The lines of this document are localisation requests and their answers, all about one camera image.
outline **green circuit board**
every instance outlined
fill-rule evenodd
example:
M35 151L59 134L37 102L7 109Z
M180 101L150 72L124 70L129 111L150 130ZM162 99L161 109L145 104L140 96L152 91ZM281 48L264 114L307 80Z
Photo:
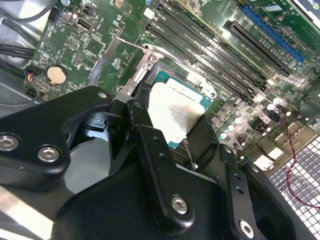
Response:
M282 10L266 11L266 7L275 5ZM304 61L294 58L250 20L242 11L244 6L261 16ZM69 6L58 3L55 9L32 64L44 71L52 65L62 66L68 72L68 80L51 84L46 74L34 77L45 101L88 86L99 57L107 51L113 37L119 36L140 46L161 47L185 65L210 76L207 82L216 95L210 99L206 114L219 118L219 122L212 122L217 133L232 121L232 116L241 116L242 123L221 141L234 150L244 150L236 144L237 137L242 136L248 144L261 139L258 132L246 131L253 118L260 117L272 128L277 127L254 95L265 100L276 95L289 110L298 110L301 98L319 81L319 30L283 0L74 0ZM79 19L89 23L90 30L79 26ZM235 36L227 27L233 21L283 63L291 71L289 76L281 74L272 62ZM117 87L125 86L135 74L143 56L140 49L121 43L100 70L97 85L115 96ZM147 80L160 71L199 92L203 89L201 81L190 79L190 72L171 58L160 59ZM24 86L26 91L30 90L27 80Z

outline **black mechanical arm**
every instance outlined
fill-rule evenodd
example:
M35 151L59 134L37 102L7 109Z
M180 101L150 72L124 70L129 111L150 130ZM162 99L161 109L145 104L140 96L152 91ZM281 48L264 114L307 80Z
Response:
M187 135L197 171L177 167L148 99L143 84L127 102L90 86L0 119L0 184L50 190L70 152L102 138L110 176L64 205L53 240L315 239L263 172L237 168L205 116Z

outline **blue pcie slot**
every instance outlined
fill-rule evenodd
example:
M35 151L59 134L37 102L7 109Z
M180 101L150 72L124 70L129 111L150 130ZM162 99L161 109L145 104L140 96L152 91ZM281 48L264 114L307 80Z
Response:
M286 50L295 60L303 63L305 59L299 55L291 46L289 46L275 31L266 25L248 6L243 6L241 11L262 31L264 31L271 39L273 39L280 47Z

